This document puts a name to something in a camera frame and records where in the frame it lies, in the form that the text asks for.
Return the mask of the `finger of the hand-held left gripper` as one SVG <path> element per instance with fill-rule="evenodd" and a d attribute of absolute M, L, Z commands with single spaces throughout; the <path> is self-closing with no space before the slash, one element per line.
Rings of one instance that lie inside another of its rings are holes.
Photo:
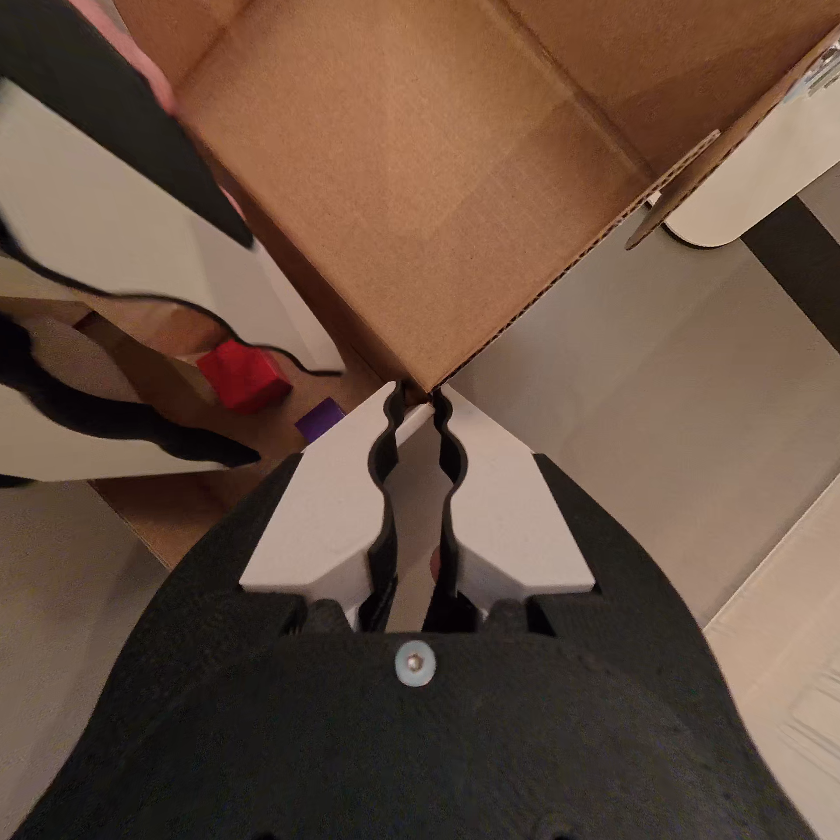
<path fill-rule="evenodd" d="M 90 296 L 192 310 L 309 375 L 346 372 L 258 238 L 241 244 L 10 80 L 1 103 L 11 257 Z"/>
<path fill-rule="evenodd" d="M 188 474 L 260 459 L 159 413 L 99 343 L 54 318 L 2 314 L 1 383 L 3 484 Z"/>

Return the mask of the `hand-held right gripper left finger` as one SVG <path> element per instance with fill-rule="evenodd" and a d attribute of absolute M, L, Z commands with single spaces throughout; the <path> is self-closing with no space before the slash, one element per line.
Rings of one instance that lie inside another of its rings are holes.
<path fill-rule="evenodd" d="M 334 601 L 353 628 L 385 630 L 397 585 L 385 481 L 404 415 L 391 381 L 306 447 L 239 578 L 245 591 Z"/>

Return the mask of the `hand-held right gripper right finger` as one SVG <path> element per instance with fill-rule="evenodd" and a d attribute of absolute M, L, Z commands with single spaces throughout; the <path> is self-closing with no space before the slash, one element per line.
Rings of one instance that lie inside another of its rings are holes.
<path fill-rule="evenodd" d="M 427 632 L 471 632 L 499 602 L 588 593 L 595 577 L 543 474 L 545 458 L 443 385 L 434 394 L 444 499 Z"/>

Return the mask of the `purple cube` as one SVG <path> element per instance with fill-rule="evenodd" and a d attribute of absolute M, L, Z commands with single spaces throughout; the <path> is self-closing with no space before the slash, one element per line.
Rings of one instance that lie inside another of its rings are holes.
<path fill-rule="evenodd" d="M 321 400 L 294 423 L 304 445 L 317 441 L 346 417 L 345 411 L 332 397 Z"/>

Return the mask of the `red cube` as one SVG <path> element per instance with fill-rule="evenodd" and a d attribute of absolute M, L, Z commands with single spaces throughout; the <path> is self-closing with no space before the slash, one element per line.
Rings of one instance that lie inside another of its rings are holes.
<path fill-rule="evenodd" d="M 234 339 L 201 355 L 196 367 L 220 403 L 242 416 L 256 415 L 284 403 L 293 390 L 270 352 Z"/>

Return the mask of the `white cardboard box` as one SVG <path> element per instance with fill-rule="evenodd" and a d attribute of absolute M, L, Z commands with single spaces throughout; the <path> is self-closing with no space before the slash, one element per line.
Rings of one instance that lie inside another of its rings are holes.
<path fill-rule="evenodd" d="M 547 452 L 664 565 L 759 560 L 792 513 L 779 457 L 749 485 L 653 419 L 677 373 L 723 373 L 734 313 L 770 348 L 747 281 L 690 314 L 677 246 L 644 220 L 692 194 L 838 30 L 838 2 L 115 2 L 162 69 L 176 115 L 237 213 L 336 343 L 338 376 L 270 352 L 293 386 L 252 416 L 196 367 L 225 328 L 173 304 L 90 296 L 11 257 L 73 304 L 140 396 L 172 421 L 258 450 L 236 470 L 95 479 L 170 570 L 302 445 L 294 421 L 347 412 L 386 380 L 453 386 Z"/>

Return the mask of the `clear plastic container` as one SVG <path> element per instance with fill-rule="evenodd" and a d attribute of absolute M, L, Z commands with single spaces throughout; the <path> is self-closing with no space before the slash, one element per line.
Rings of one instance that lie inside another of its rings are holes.
<path fill-rule="evenodd" d="M 839 838 L 839 478 L 704 633 L 775 778 L 820 838 Z"/>

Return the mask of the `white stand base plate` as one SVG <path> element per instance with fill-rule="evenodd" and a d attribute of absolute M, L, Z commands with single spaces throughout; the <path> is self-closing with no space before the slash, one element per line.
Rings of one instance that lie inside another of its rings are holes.
<path fill-rule="evenodd" d="M 762 122 L 663 222 L 689 246 L 739 238 L 839 159 L 839 42 L 835 40 Z"/>

